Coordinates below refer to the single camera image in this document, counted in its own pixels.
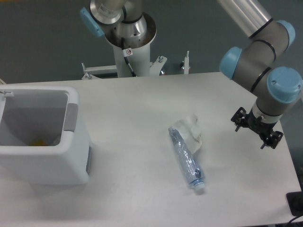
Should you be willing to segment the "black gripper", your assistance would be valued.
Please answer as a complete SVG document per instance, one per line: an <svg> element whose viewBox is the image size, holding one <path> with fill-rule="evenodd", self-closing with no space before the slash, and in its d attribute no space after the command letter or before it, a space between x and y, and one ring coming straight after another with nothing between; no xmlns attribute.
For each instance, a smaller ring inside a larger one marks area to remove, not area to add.
<svg viewBox="0 0 303 227"><path fill-rule="evenodd" d="M231 121L236 126L235 131L238 131L240 128L249 127L252 131L257 133L263 141L263 144L260 147L261 149L264 147L275 149L284 136L284 134L280 131L273 131L273 127L277 122L262 122L261 117L256 118L252 110L249 114L247 114L246 110L243 107L240 107L236 111L236 113L231 118Z"/></svg>

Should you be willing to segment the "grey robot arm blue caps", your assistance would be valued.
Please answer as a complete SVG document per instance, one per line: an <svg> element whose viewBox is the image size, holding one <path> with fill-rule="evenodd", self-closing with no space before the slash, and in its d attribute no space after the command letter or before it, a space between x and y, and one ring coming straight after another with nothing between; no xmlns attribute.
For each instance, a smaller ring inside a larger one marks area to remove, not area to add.
<svg viewBox="0 0 303 227"><path fill-rule="evenodd" d="M258 134L264 147L276 148L283 134L273 128L298 99L303 82L296 70L273 69L271 64L293 43L295 29L286 21L275 21L257 0L219 3L251 40L246 49L231 48L219 70L257 98L249 112L239 108L231 121ZM92 0L80 10L80 18L93 35L104 36L112 45L119 77L160 75L164 58L150 61L156 25L140 0Z"/></svg>

